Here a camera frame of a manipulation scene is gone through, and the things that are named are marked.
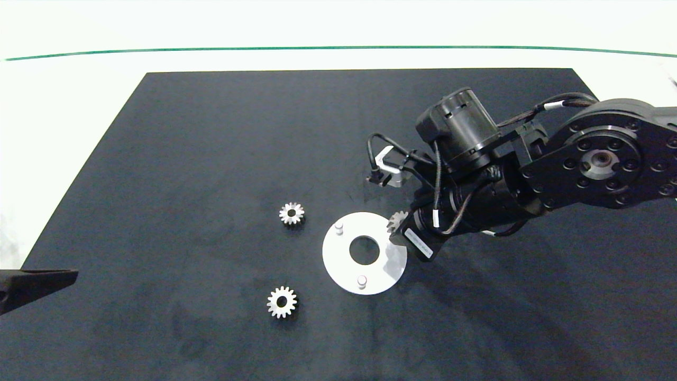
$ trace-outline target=gear teeth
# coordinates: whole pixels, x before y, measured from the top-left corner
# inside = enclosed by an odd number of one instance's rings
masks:
[[[294,215],[290,216],[289,212],[293,211]],[[286,203],[284,207],[280,210],[280,221],[282,221],[286,226],[294,226],[302,224],[305,220],[304,218],[305,210],[303,206],[299,203]]]
[[[395,212],[390,219],[388,220],[388,225],[386,225],[386,229],[388,230],[388,233],[392,233],[397,228],[399,228],[399,225],[404,221],[405,218],[409,216],[409,212],[405,211],[399,211]]]
[[[287,303],[280,307],[278,306],[278,299],[285,297]],[[294,294],[294,290],[290,289],[289,286],[281,286],[275,288],[275,291],[270,293],[268,297],[269,302],[266,303],[268,306],[268,312],[271,313],[271,316],[276,316],[277,319],[285,318],[287,315],[292,314],[292,311],[296,309],[295,304],[297,303],[297,296]]]

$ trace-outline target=black mat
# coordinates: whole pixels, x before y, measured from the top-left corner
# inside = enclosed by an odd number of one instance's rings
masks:
[[[456,237],[376,296],[332,282],[331,224],[415,189],[364,182],[366,136],[422,148],[415,118],[462,86],[496,121],[589,91],[565,69],[146,75],[24,265],[81,274],[0,317],[0,380],[677,377],[671,199]],[[287,201],[304,229],[278,220]],[[265,306],[280,285],[300,299],[287,321]]]

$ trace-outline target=robotic arm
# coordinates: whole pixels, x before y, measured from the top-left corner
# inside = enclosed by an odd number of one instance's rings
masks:
[[[560,107],[583,109],[548,136],[533,118]],[[499,130],[513,124],[519,126]],[[389,230],[392,242],[427,262],[454,235],[503,237],[573,203],[620,209],[674,197],[677,186],[677,107],[566,93],[496,125],[463,88],[421,114],[416,131],[434,157],[372,134],[367,180],[395,187],[411,176],[421,182],[410,210],[396,213]],[[377,156],[375,138],[390,144]],[[507,224],[505,231],[489,230]]]

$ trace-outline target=screw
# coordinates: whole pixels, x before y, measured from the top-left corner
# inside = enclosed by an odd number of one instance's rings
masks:
[[[572,158],[568,158],[564,160],[564,168],[566,169],[573,169],[576,168],[576,160]]]
[[[616,179],[612,178],[611,180],[607,181],[607,188],[609,188],[611,190],[618,189],[618,188],[620,188],[620,186],[621,186],[621,182],[616,180]]]
[[[629,159],[626,161],[625,164],[623,164],[623,169],[626,171],[634,171],[639,167],[639,163],[635,159]]]
[[[581,177],[580,179],[578,179],[578,181],[576,181],[576,184],[581,188],[585,188],[586,186],[590,185],[590,180],[588,180],[585,177]]]
[[[581,140],[580,142],[578,142],[578,149],[580,149],[581,151],[587,151],[590,149],[591,146],[592,144],[590,143],[589,140]]]
[[[665,171],[668,168],[668,162],[665,160],[658,160],[654,162],[654,164],[651,165],[651,169],[653,169],[656,172],[662,172]]]
[[[609,141],[609,149],[612,149],[614,151],[620,149],[622,146],[623,140],[614,138]]]
[[[616,197],[616,202],[622,205],[625,205],[630,202],[630,195],[628,193],[623,193]]]
[[[658,188],[658,193],[663,196],[670,196],[675,191],[675,186],[672,184],[663,184]]]
[[[357,277],[357,286],[360,289],[365,288],[367,286],[367,277],[365,277],[364,275],[358,276]]]

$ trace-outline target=round actuator plate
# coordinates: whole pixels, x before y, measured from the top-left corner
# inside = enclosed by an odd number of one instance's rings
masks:
[[[372,295],[393,287],[407,266],[407,248],[390,242],[388,220],[369,212],[352,213],[334,223],[324,236],[322,259],[336,284],[354,294]],[[350,244],[359,237],[378,245],[378,258],[359,264],[350,256]]]

